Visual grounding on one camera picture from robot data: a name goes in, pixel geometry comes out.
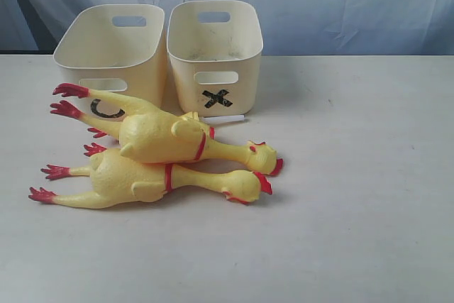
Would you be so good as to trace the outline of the cream bin marked O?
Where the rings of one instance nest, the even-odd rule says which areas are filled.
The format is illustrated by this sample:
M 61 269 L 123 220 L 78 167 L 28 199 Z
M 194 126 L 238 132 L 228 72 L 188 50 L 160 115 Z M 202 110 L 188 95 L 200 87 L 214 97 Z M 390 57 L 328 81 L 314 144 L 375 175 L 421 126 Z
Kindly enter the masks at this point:
M 165 43 L 160 7 L 104 4 L 76 17 L 53 57 L 63 82 L 161 106 L 167 80 Z

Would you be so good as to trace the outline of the cream bin marked X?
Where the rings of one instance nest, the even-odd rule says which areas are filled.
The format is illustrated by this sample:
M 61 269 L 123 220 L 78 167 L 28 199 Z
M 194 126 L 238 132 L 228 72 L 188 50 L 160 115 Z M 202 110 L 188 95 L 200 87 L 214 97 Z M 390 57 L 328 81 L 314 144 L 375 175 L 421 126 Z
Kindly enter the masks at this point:
M 174 7 L 167 54 L 182 110 L 202 116 L 251 110 L 262 49 L 260 22 L 249 3 L 203 0 Z

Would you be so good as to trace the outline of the yellow rubber chicken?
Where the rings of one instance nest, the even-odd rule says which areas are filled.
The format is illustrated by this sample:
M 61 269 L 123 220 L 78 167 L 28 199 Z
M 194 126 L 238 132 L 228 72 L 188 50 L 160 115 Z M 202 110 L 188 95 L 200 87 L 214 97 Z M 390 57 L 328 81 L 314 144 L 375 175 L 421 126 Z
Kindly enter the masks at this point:
M 247 142 L 230 145 L 210 139 L 197 121 L 163 111 L 151 102 L 115 92 L 90 89 L 77 84 L 62 83 L 54 94 L 64 99 L 51 104 L 53 114 L 77 119 L 119 141 L 120 154 L 142 163 L 197 162 L 225 159 L 239 162 L 254 172 L 278 175 L 283 159 L 266 143 Z M 122 109 L 122 121 L 106 121 L 80 111 L 67 97 L 92 97 Z
M 174 189 L 201 187 L 223 194 L 228 200 L 249 204 L 262 193 L 272 194 L 272 185 L 260 172 L 234 170 L 214 174 L 178 164 L 145 164 L 120 155 L 118 148 L 96 148 L 88 152 L 83 167 L 48 165 L 41 171 L 48 180 L 89 177 L 92 189 L 73 195 L 59 195 L 44 188 L 30 188 L 28 197 L 46 204 L 83 209 L 104 209 L 123 203 L 156 202 Z

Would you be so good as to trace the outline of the headless yellow chicken body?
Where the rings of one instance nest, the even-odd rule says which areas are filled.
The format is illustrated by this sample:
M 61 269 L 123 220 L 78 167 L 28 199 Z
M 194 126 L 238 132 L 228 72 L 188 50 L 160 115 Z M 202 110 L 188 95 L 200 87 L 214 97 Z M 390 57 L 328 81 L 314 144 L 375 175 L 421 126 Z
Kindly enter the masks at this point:
M 181 115 L 180 118 L 190 118 L 193 121 L 197 121 L 198 124 L 202 127 L 203 131 L 209 135 L 210 139 L 214 139 L 215 129 L 204 123 L 197 112 L 191 111 L 189 113 Z M 93 138 L 101 138 L 107 136 L 107 133 L 104 133 L 103 131 L 100 131 L 95 127 L 89 127 L 87 130 L 88 132 L 93 133 Z M 99 147 L 96 143 L 92 143 L 91 145 L 84 145 L 84 148 L 86 149 L 86 152 L 84 153 L 86 156 L 91 156 L 94 153 L 99 153 L 101 151 L 101 147 Z

